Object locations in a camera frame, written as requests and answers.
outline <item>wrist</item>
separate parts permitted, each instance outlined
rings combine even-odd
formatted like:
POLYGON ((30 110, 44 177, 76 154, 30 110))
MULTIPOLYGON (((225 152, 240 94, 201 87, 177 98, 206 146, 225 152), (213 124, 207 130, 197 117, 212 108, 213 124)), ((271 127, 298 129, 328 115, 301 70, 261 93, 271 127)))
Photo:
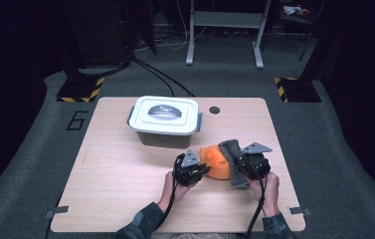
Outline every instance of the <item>wrist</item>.
POLYGON ((157 203, 158 207, 165 213, 166 209, 168 208, 169 200, 160 199, 157 203))
POLYGON ((264 211, 265 217, 273 217, 280 213, 278 206, 271 203, 265 203, 262 210, 264 211))

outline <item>sleeve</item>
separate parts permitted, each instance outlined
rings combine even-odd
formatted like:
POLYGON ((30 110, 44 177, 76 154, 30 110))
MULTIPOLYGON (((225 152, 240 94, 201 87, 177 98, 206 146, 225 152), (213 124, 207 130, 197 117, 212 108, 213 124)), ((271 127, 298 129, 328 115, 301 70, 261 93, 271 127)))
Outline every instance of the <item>sleeve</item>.
POLYGON ((113 239, 143 239, 150 238, 163 216, 159 206, 152 202, 137 212, 133 220, 125 227, 116 231, 113 239))
POLYGON ((295 239, 282 213, 272 217, 264 217, 265 239, 295 239))

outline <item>black equipment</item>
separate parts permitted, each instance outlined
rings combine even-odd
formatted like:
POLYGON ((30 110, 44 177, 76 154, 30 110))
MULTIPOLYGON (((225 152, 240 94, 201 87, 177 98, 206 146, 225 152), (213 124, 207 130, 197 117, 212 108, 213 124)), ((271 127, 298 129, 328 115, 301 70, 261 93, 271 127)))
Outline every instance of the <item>black equipment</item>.
POLYGON ((206 163, 199 164, 199 162, 199 158, 190 149, 188 149, 187 155, 184 153, 178 155, 173 171, 175 180, 183 186, 200 181, 203 174, 208 173, 211 167, 206 166, 206 163))
POLYGON ((158 229, 165 221, 166 217, 171 210, 172 203, 174 203, 175 190, 177 189, 178 183, 183 186, 192 185, 200 180, 204 174, 208 173, 211 167, 206 166, 206 163, 199 164, 200 159, 193 153, 191 149, 188 149, 186 153, 181 153, 177 156, 174 162, 174 168, 172 170, 172 194, 169 201, 168 207, 162 216, 159 224, 155 230, 158 229))
POLYGON ((258 180, 262 189, 262 196, 259 200, 258 208, 256 208, 256 212, 250 221, 249 228, 245 236, 247 239, 251 238, 253 225, 255 225, 255 222, 258 219, 265 202, 266 184, 264 185, 263 179, 271 171, 269 161, 263 155, 263 152, 266 151, 272 151, 272 149, 254 142, 243 148, 240 155, 235 157, 239 171, 251 180, 258 180))
POLYGON ((245 152, 236 158, 239 171, 252 180, 260 180, 271 171, 269 161, 259 153, 245 152))

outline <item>wooden table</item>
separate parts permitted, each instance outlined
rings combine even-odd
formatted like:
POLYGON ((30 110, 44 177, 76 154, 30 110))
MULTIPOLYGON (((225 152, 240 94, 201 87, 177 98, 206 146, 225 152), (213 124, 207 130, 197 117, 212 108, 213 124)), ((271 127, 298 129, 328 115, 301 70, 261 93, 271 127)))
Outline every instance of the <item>wooden table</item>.
MULTIPOLYGON (((56 214, 54 232, 114 232, 128 224, 151 201, 160 198, 164 176, 176 156, 187 148, 146 146, 127 125, 137 98, 102 98, 98 101, 56 214)), ((266 152, 272 171, 281 180, 279 206, 292 231, 305 227, 266 102, 257 98, 194 98, 203 113, 203 127, 191 137, 189 148, 199 155, 202 146, 237 139, 240 147, 256 141, 273 149, 266 152), (213 115, 210 107, 220 108, 213 115)), ((161 233, 245 232, 258 206, 250 189, 232 188, 229 180, 209 176, 174 204, 161 233)), ((262 231, 258 219, 254 231, 262 231)))

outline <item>cable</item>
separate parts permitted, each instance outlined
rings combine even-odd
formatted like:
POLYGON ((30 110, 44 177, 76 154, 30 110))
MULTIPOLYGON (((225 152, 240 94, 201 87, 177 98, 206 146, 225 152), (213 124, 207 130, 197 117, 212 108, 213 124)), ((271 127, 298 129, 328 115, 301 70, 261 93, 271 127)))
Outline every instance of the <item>cable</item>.
POLYGON ((255 225, 256 220, 258 219, 258 216, 261 213, 261 210, 264 206, 265 190, 266 190, 266 186, 268 183, 268 179, 266 180, 265 186, 264 186, 263 180, 261 179, 261 175, 259 174, 258 170, 252 165, 251 162, 247 161, 247 163, 255 170, 255 173, 259 178, 259 183, 261 184, 261 189, 262 189, 262 196, 261 196, 261 199, 259 200, 258 208, 256 208, 255 214, 253 215, 252 220, 250 221, 250 224, 249 224, 249 228, 247 229, 246 238, 249 239, 250 236, 252 235, 253 226, 255 225))
POLYGON ((154 73, 152 70, 148 69, 141 61, 138 61, 137 59, 133 59, 133 62, 136 63, 137 65, 139 65, 140 67, 144 68, 145 70, 149 71, 151 74, 155 75, 166 86, 168 86, 169 90, 171 91, 172 97, 175 97, 174 91, 172 90, 171 86, 167 82, 165 82, 165 80, 163 80, 161 77, 159 77, 159 75, 157 75, 156 73, 154 73))
POLYGON ((155 75, 157 78, 159 78, 162 82, 164 82, 168 88, 171 90, 171 93, 172 93, 172 97, 174 97, 174 93, 172 91, 172 88, 169 86, 169 84, 167 82, 165 82, 165 80, 163 80, 161 77, 158 76, 158 74, 156 73, 159 73, 161 74, 162 76, 166 77, 168 80, 170 80, 171 82, 173 82, 175 85, 177 85, 178 87, 180 87, 181 89, 183 89, 188 97, 196 97, 193 93, 191 93, 186 87, 184 87, 181 83, 179 83, 178 81, 172 79, 171 77, 169 77, 168 75, 164 74, 163 72, 159 71, 158 69, 154 68, 153 66, 143 62, 142 60, 138 59, 138 58, 135 58, 134 56, 132 57, 132 61, 134 63, 136 63, 137 65, 143 67, 144 69, 146 69, 147 71, 149 71, 150 73, 152 73, 153 75, 155 75))
POLYGON ((165 210, 165 213, 163 214, 161 220, 159 221, 158 225, 155 228, 155 231, 162 225, 162 223, 165 221, 166 217, 168 217, 169 212, 171 211, 172 204, 174 203, 175 199, 175 190, 177 189, 178 182, 175 180, 175 164, 176 161, 174 162, 174 165, 172 166, 172 192, 171 192, 171 198, 168 203, 168 207, 165 210))

